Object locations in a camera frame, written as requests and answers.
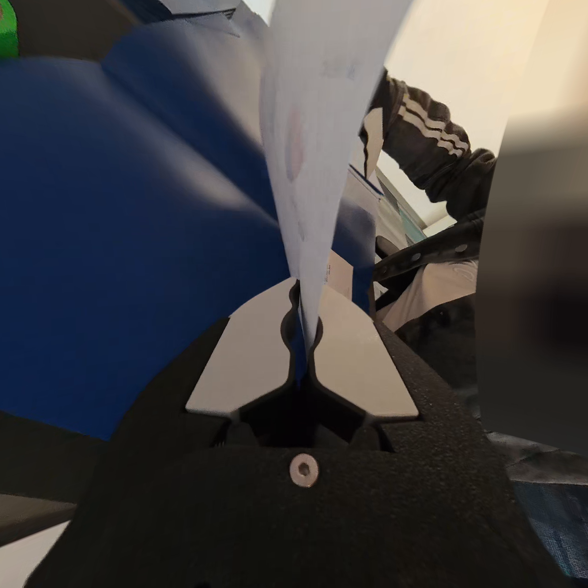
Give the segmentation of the blue paper folder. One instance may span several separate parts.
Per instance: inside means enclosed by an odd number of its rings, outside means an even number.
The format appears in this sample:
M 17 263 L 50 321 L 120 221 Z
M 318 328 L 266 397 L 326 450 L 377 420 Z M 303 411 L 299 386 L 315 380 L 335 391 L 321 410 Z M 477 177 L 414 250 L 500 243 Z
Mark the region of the blue paper folder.
M 225 17 L 1 64 L 1 410 L 108 439 L 196 336 L 290 276 L 266 49 Z

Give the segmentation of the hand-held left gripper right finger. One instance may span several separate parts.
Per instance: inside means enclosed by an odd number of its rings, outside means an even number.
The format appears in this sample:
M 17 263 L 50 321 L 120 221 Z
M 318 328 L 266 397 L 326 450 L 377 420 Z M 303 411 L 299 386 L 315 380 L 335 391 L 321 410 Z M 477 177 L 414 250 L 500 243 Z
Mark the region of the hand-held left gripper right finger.
M 336 400 L 366 419 L 416 419 L 416 408 L 370 316 L 330 287 L 322 289 L 309 372 Z

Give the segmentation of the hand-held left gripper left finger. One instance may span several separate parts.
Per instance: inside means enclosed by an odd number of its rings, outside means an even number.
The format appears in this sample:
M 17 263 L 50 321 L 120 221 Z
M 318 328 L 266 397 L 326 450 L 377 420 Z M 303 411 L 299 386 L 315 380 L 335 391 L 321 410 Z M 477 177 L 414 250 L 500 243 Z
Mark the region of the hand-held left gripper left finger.
M 298 286 L 289 277 L 230 315 L 187 400 L 187 412 L 242 418 L 256 401 L 286 386 L 294 364 L 283 323 L 298 311 Z

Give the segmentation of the person's dark jacket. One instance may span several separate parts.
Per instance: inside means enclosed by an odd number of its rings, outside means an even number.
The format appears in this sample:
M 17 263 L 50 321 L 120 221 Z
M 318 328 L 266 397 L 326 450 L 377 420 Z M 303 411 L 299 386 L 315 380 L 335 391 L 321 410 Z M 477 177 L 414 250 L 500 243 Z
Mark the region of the person's dark jacket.
M 430 263 L 478 260 L 485 210 L 412 246 L 398 249 L 384 237 L 376 239 L 380 259 L 373 284 L 385 288 L 375 301 L 376 312 L 408 288 L 417 271 Z M 477 388 L 475 294 L 439 305 L 394 333 L 454 390 L 472 394 Z

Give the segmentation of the dark blue cloth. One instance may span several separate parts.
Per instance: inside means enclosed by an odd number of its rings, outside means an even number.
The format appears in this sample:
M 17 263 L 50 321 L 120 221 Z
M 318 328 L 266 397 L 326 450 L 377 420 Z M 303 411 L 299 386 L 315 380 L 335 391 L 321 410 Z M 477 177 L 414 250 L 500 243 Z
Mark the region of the dark blue cloth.
M 519 505 L 576 587 L 587 587 L 587 457 L 486 432 L 505 462 Z

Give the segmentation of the person's beige shirt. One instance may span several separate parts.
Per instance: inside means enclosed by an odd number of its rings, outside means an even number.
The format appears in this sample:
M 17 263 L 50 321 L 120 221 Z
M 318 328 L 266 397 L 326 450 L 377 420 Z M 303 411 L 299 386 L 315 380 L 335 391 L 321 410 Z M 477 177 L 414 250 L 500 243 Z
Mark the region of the person's beige shirt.
M 478 260 L 430 263 L 420 268 L 398 300 L 376 312 L 395 332 L 439 305 L 475 294 Z

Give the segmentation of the green tape roll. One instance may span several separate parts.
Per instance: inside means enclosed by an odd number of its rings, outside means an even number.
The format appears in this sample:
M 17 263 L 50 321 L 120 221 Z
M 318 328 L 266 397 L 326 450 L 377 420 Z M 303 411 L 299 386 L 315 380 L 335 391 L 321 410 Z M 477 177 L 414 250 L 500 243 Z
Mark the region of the green tape roll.
M 1 59 L 19 56 L 18 21 L 9 1 L 1 1 Z

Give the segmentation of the white sheet with coloured print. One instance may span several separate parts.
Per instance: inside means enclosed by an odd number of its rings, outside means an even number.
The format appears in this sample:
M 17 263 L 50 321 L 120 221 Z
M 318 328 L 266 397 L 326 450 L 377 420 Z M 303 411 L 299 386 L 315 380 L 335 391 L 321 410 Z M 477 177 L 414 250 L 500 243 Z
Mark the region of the white sheet with coloured print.
M 306 350 L 353 144 L 412 1 L 275 1 L 262 75 L 263 149 Z

